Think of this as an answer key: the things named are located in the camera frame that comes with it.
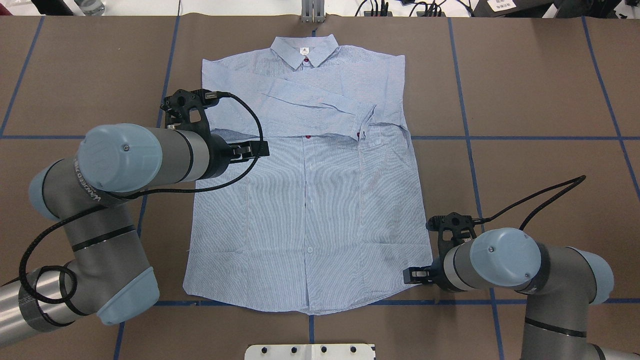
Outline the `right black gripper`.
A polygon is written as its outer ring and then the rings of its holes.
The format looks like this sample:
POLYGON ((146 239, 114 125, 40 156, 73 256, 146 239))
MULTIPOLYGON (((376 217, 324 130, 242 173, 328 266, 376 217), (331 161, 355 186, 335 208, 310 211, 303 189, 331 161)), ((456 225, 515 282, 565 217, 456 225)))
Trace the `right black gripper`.
POLYGON ((446 292, 450 289, 440 257, 435 258, 427 268, 404 269, 403 283, 405 285, 435 285, 446 292))

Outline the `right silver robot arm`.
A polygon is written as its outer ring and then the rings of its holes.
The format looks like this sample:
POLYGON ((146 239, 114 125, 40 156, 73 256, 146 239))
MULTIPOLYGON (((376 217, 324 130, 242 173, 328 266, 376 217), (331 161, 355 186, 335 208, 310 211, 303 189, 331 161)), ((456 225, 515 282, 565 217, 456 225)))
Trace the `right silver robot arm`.
POLYGON ((446 249, 432 265, 403 271, 406 284, 435 284, 450 292, 511 289, 526 296, 522 360, 637 360, 588 341, 589 307, 614 289, 601 256, 547 246, 518 228, 497 228, 446 249))

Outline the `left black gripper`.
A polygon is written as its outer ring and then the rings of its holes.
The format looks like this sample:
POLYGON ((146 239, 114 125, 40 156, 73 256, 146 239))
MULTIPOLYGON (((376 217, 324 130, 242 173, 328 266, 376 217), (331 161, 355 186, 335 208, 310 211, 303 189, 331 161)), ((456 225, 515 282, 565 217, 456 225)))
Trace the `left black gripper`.
POLYGON ((269 157, 267 141, 243 141, 228 144, 221 136, 210 133, 204 138, 209 160, 202 179, 217 178, 227 170, 230 162, 247 162, 256 158, 269 157))

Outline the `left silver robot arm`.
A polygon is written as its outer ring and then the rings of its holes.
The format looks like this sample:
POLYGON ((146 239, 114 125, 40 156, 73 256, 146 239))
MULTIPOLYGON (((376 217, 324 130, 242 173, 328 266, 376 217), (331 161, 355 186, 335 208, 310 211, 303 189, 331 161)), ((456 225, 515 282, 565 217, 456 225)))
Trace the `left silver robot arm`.
POLYGON ((107 326, 159 300, 127 203, 173 184, 218 177, 233 163, 269 155, 263 137, 226 142, 208 129, 158 129, 121 123, 91 129, 73 157, 44 168, 29 200, 54 221, 32 241, 18 276, 1 287, 1 346, 96 315, 107 326))

